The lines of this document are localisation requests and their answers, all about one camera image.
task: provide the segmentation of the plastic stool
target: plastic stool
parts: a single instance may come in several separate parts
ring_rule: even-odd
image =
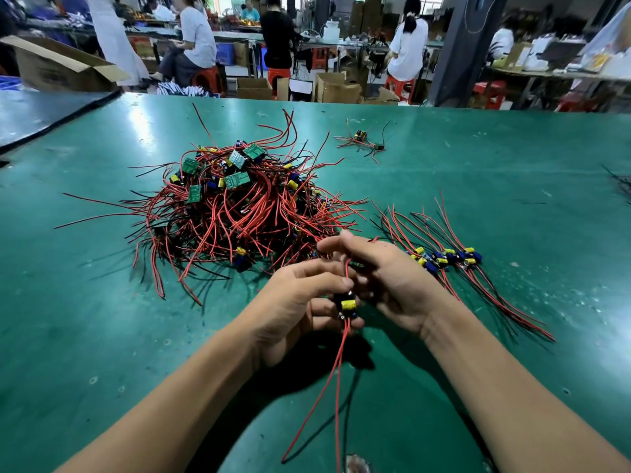
[[[329,62],[329,49],[328,48],[314,48],[313,55],[313,68],[312,69],[326,69],[326,64]]]
[[[477,82],[473,87],[473,92],[476,94],[484,94],[487,83]],[[506,92],[506,81],[493,81],[491,87],[488,89],[488,101],[486,102],[485,110],[499,110],[500,106],[504,102]]]
[[[219,76],[217,66],[203,69],[202,71],[199,71],[196,75],[193,75],[193,82],[191,84],[193,86],[200,86],[212,93],[220,94],[223,98],[222,79]]]
[[[395,79],[394,77],[388,75],[384,86],[386,87],[386,89],[390,89],[389,88],[390,86],[394,86],[394,94],[396,94],[401,101],[407,101],[408,104],[412,104],[411,99],[412,99],[412,93],[414,93],[415,82],[416,82],[415,79],[410,79],[408,81],[399,81],[398,79]],[[410,85],[409,96],[407,99],[403,97],[403,87],[406,84]]]
[[[289,68],[286,69],[276,69],[276,68],[268,68],[268,81],[272,86],[272,95],[276,95],[276,88],[278,87],[278,78],[291,78],[292,70]]]

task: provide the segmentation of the hand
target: hand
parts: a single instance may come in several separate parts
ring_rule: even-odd
[[[353,288],[353,281],[343,275],[340,262],[326,259],[307,260],[276,271],[235,320],[253,333],[258,364],[274,366],[312,330],[343,331],[335,303],[322,297]],[[363,325],[364,321],[356,318],[351,328]]]
[[[358,276],[358,293],[361,284],[367,284],[377,309],[415,335],[422,336],[429,313],[457,302],[418,262],[388,242],[368,242],[342,231],[337,237],[321,240],[317,248],[333,255],[334,260],[344,262],[351,255],[359,262],[372,264],[367,278]]]

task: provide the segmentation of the green workbench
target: green workbench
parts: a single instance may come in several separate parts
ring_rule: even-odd
[[[631,206],[599,163],[631,173],[631,117],[347,104],[196,100],[219,145],[270,134],[295,110],[299,144],[328,130],[386,130],[381,166],[329,139],[321,161],[346,159],[317,182],[349,199],[369,196],[404,213],[434,212],[444,192],[459,238],[484,255],[499,291],[547,323],[557,343],[510,342],[473,293],[477,315],[555,395],[631,456]],[[131,269],[124,237],[134,217],[54,226],[148,193],[160,173],[137,169],[210,144],[190,98],[126,94],[9,153],[0,169],[0,458],[2,471],[48,472],[93,440],[233,319],[264,280],[193,282],[196,306],[170,269],[166,300],[150,270]],[[369,214],[374,208],[368,204]],[[361,228],[376,234],[369,222]],[[346,453],[377,473],[482,472],[484,445],[420,342],[372,311],[348,346],[341,414]],[[286,363],[251,381],[229,406],[194,466],[204,471],[335,469],[330,388],[287,465],[280,458],[322,388],[336,338],[300,344]]]

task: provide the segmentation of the black shirt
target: black shirt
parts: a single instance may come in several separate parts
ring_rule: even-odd
[[[268,11],[261,16],[261,31],[268,50],[265,64],[275,69],[291,68],[290,41],[295,40],[295,31],[289,16],[281,11]]]

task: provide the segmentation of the ponytail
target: ponytail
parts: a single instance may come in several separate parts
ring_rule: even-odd
[[[416,18],[412,15],[408,15],[405,17],[405,21],[403,22],[403,32],[404,33],[413,33],[416,29]]]

